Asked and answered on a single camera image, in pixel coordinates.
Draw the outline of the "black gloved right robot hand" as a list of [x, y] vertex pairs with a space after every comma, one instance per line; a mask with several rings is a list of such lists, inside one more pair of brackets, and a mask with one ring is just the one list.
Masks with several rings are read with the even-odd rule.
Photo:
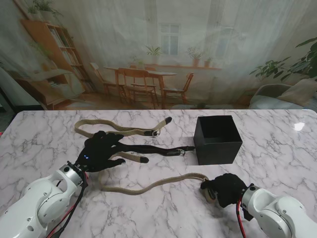
[[248, 187], [237, 175], [226, 173], [202, 182], [200, 188], [215, 192], [219, 205], [225, 208], [228, 205], [236, 204]]

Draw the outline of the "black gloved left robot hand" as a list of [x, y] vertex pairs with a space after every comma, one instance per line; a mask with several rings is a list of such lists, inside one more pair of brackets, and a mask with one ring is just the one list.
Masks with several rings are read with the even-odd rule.
[[115, 144], [122, 138], [121, 134], [106, 134], [104, 131], [98, 131], [92, 138], [84, 142], [84, 148], [75, 165], [79, 166], [81, 170], [95, 173], [125, 163], [125, 160], [121, 158], [111, 159], [117, 153]]

